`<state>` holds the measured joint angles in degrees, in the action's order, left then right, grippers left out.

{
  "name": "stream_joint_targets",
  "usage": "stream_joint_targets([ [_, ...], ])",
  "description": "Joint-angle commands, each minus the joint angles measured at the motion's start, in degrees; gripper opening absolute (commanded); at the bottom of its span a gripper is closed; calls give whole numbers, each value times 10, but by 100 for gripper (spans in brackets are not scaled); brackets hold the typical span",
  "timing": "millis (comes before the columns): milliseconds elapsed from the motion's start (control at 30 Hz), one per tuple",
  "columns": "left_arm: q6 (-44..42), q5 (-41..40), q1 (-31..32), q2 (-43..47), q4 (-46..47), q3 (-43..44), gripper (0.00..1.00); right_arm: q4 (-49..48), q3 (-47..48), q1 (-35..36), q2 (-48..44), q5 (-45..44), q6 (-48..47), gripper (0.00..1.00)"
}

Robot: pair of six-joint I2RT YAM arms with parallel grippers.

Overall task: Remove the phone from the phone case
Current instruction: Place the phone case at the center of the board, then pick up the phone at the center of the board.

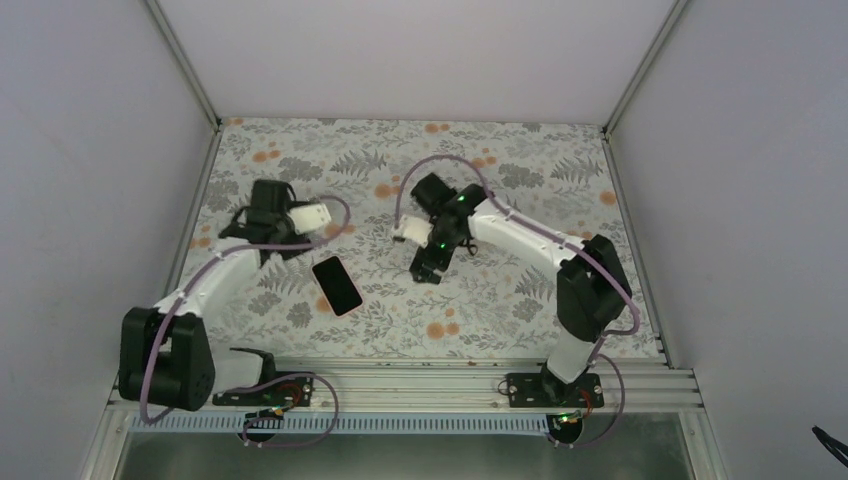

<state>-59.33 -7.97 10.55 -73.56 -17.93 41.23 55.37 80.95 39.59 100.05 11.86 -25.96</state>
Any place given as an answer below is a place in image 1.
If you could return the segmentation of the phone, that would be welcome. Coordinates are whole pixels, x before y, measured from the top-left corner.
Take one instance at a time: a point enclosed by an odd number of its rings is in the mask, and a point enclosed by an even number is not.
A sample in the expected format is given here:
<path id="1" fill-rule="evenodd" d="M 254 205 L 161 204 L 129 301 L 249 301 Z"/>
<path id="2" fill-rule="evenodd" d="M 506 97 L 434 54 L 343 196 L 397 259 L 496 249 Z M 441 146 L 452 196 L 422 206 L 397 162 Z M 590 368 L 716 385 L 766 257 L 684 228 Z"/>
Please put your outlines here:
<path id="1" fill-rule="evenodd" d="M 340 257 L 321 260 L 311 270 L 330 311 L 337 317 L 352 313 L 364 304 L 362 294 Z"/>

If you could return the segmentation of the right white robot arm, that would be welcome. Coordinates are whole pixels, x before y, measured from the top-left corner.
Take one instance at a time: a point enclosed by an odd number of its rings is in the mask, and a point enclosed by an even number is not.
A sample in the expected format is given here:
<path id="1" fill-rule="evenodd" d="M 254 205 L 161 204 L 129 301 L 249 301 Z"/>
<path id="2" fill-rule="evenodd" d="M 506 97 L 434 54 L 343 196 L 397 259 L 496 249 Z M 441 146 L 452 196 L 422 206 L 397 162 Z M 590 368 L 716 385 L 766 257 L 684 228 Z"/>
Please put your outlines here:
<path id="1" fill-rule="evenodd" d="M 455 251 L 478 244 L 498 247 L 553 276 L 556 317 L 562 332 L 543 369 L 541 391 L 555 407 L 580 393 L 579 378 L 598 353 L 609 324 L 632 299 L 632 289 L 612 242 L 557 233 L 497 201 L 484 186 L 461 191 L 429 174 L 411 196 L 423 217 L 395 215 L 392 237 L 418 249 L 410 265 L 417 283 L 439 284 Z"/>

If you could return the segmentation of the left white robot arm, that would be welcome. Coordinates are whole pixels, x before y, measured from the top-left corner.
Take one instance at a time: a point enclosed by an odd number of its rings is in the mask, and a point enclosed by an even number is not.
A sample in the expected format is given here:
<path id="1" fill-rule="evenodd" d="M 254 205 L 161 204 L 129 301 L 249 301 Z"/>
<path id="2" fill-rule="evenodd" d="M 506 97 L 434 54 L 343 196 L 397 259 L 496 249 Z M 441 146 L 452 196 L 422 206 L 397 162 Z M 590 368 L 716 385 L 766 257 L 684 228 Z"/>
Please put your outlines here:
<path id="1" fill-rule="evenodd" d="M 215 346 L 205 323 L 256 279 L 272 254 L 292 258 L 305 252 L 312 246 L 309 234 L 330 221 L 325 204 L 297 199 L 289 183 L 255 181 L 248 204 L 219 233 L 208 263 L 154 306 L 125 315 L 120 396 L 186 411 L 234 389 L 252 404 L 270 402 L 279 382 L 270 354 Z"/>

